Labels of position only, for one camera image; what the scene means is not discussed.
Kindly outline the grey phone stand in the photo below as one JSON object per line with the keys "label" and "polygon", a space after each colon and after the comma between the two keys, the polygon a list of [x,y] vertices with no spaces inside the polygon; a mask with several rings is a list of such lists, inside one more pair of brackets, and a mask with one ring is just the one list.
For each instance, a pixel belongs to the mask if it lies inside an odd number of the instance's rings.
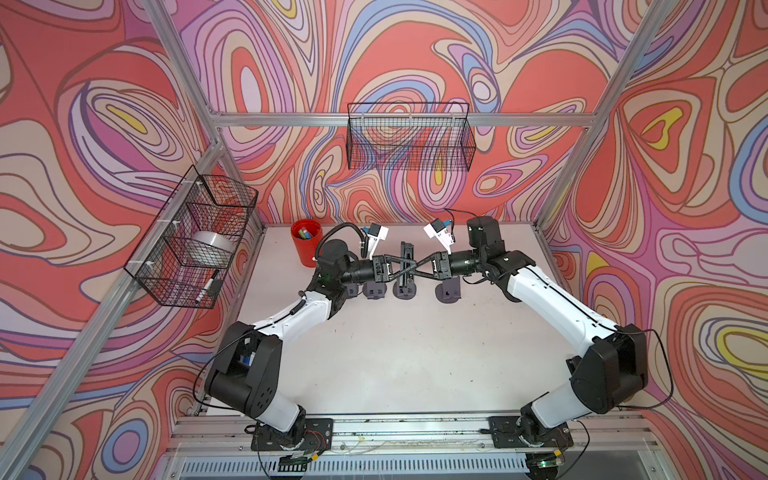
{"label": "grey phone stand", "polygon": [[373,281],[365,282],[362,293],[368,300],[383,299],[386,297],[387,284]]}
{"label": "grey phone stand", "polygon": [[347,299],[356,298],[360,294],[358,284],[346,284],[345,285],[345,297]]}
{"label": "grey phone stand", "polygon": [[414,282],[396,284],[393,287],[393,295],[400,300],[411,300],[417,294],[417,285]]}
{"label": "grey phone stand", "polygon": [[462,280],[459,277],[441,281],[435,287],[435,296],[443,304],[453,304],[462,298]]}

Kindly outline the black rectangular phone stand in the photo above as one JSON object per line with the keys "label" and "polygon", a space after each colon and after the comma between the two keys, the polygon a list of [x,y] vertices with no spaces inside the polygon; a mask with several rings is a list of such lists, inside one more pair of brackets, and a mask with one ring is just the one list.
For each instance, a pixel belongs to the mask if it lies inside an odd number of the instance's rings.
{"label": "black rectangular phone stand", "polygon": [[[413,265],[415,265],[416,262],[415,262],[415,256],[414,256],[414,246],[411,243],[402,241],[401,242],[401,255],[400,255],[400,257],[408,259],[408,268],[410,268]],[[415,283],[414,275],[413,275],[412,271],[407,271],[407,275],[401,277],[398,280],[397,284],[407,284],[407,283],[410,283],[410,282],[414,282]]]}

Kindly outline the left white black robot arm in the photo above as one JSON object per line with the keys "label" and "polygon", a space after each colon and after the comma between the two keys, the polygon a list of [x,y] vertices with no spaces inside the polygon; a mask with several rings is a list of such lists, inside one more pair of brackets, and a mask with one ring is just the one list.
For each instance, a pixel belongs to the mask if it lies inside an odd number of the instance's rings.
{"label": "left white black robot arm", "polygon": [[280,448],[304,448],[317,435],[307,431],[304,407],[279,391],[283,349],[337,314],[351,286],[395,280],[389,258],[375,253],[387,235],[376,223],[333,227],[315,248],[314,272],[295,302],[265,320],[228,327],[208,362],[204,394],[255,420],[255,435],[265,430]]}

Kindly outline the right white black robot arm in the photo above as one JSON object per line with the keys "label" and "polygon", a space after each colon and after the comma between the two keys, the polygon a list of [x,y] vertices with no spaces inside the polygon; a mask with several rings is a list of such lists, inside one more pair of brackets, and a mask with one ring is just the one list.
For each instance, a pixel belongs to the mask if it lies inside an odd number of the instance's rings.
{"label": "right white black robot arm", "polygon": [[568,422],[605,414],[646,388],[648,346],[641,329],[598,314],[551,280],[527,254],[507,249],[497,220],[476,216],[467,229],[469,249],[455,251],[450,226],[440,219],[425,225],[426,235],[444,247],[427,259],[433,278],[480,274],[508,300],[532,308],[575,351],[567,361],[568,381],[521,408],[516,423],[521,442],[538,447]]}

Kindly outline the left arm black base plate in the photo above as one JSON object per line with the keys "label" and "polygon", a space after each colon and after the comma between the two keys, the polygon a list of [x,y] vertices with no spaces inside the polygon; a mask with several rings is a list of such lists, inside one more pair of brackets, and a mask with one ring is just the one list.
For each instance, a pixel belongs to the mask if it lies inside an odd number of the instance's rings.
{"label": "left arm black base plate", "polygon": [[330,417],[299,419],[288,432],[280,432],[266,424],[244,428],[251,436],[253,451],[293,453],[323,453],[332,447],[334,420]]}

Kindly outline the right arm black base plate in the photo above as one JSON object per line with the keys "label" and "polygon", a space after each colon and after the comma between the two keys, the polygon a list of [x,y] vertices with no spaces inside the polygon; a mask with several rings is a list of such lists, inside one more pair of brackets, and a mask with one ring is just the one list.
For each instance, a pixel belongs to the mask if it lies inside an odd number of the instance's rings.
{"label": "right arm black base plate", "polygon": [[574,445],[569,427],[563,423],[554,429],[530,426],[519,415],[491,416],[487,432],[496,449],[567,450]]}

